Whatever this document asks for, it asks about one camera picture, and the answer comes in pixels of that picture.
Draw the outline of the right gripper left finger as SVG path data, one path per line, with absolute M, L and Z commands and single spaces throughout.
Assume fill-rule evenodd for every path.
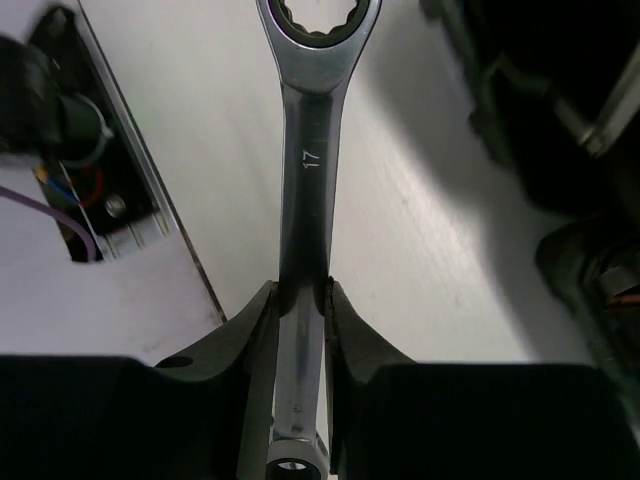
M 262 479 L 272 425 L 278 287 L 266 282 L 232 319 L 154 370 L 165 395 L 166 479 Z

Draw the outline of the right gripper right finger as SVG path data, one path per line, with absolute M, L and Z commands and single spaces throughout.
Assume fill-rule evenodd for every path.
M 330 472 L 369 472 L 367 434 L 383 415 L 387 367 L 415 363 L 356 311 L 341 284 L 328 280 L 325 352 Z

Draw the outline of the large silver ratchet wrench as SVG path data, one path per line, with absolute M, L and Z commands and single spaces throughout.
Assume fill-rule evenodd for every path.
M 257 4 L 283 104 L 279 332 L 269 479 L 325 479 L 317 432 L 341 120 L 348 86 L 380 13 L 358 1 L 329 32 L 309 31 L 282 1 Z

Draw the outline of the black plastic toolbox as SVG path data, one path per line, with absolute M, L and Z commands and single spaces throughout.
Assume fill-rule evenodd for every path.
M 424 1 L 461 61 L 469 120 L 535 205 L 639 206 L 635 1 Z

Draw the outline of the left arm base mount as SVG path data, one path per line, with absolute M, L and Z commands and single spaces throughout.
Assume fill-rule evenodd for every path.
M 33 174 L 74 262 L 175 232 L 151 155 L 77 1 L 47 1 L 1 36 L 1 165 Z

